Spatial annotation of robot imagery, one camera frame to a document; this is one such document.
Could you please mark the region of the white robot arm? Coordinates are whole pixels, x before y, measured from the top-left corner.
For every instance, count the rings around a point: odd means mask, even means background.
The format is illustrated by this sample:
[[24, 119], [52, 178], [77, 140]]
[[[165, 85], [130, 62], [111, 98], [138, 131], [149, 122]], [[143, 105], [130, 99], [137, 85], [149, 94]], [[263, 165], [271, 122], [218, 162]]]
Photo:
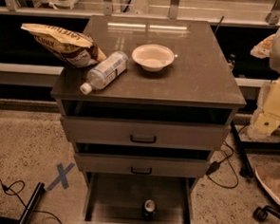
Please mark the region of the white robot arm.
[[256, 103], [257, 108], [247, 131], [250, 138], [262, 140], [280, 126], [280, 28], [255, 45], [250, 54], [258, 59], [268, 58], [270, 68], [279, 74], [276, 81], [262, 84]]

